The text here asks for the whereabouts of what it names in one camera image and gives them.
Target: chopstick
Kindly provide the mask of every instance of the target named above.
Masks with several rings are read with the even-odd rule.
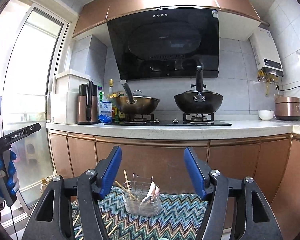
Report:
[[[124,172],[124,177],[126,178],[126,183],[127,183],[128,192],[130,193],[130,186],[129,186],[129,183],[128,183],[128,178],[127,178],[126,170],[123,170],[123,172]]]
[[[112,230],[110,231],[110,233],[108,234],[108,236],[110,236],[112,233],[113,233],[113,231],[115,231],[115,229],[118,227],[118,225],[115,225],[114,226],[114,228],[112,228]]]
[[[77,234],[75,235],[75,238],[77,238],[78,237],[78,235],[81,233],[81,231],[82,231],[82,227],[80,228],[80,230],[77,232]]]
[[[124,186],[122,186],[119,182],[117,182],[116,180],[114,181],[120,188],[122,188],[125,192],[127,192],[131,197],[133,197],[135,200],[137,200],[137,198],[132,195]]]
[[[79,218],[79,216],[80,216],[80,213],[77,215],[77,217],[76,217],[75,221],[73,222],[73,225],[75,225],[75,224],[76,224],[76,222],[78,221],[78,218]]]
[[[108,227],[112,224],[112,221],[110,221],[109,224],[106,225],[106,229],[108,229]]]

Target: gas stove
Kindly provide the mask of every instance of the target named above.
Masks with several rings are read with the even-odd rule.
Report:
[[[160,121],[154,119],[153,114],[149,115],[126,115],[124,121],[105,123],[105,125],[115,126],[230,126],[230,123],[214,120],[214,114],[183,114],[183,120],[176,118],[171,121]]]

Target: white countertop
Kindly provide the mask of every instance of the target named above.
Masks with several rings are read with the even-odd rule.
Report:
[[[284,121],[226,121],[232,126],[111,126],[104,124],[77,125],[47,122],[51,130],[107,137],[158,140],[213,140],[300,134],[300,122]]]

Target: black range hood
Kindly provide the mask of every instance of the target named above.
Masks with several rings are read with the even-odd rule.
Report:
[[[216,10],[169,8],[107,22],[120,78],[126,80],[218,77],[219,22]]]

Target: hand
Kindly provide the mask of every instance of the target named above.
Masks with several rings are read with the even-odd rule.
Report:
[[[7,188],[10,190],[10,193],[12,195],[15,195],[17,193],[17,191],[19,190],[19,179],[18,179],[18,175],[17,175],[17,170],[14,167],[13,161],[17,158],[17,155],[13,152],[10,151],[10,162],[9,162],[9,166],[8,166],[8,182],[7,182]],[[3,168],[3,162],[2,160],[0,160],[0,170]],[[2,204],[4,202],[4,198],[3,198],[3,194],[0,190],[0,204]]]

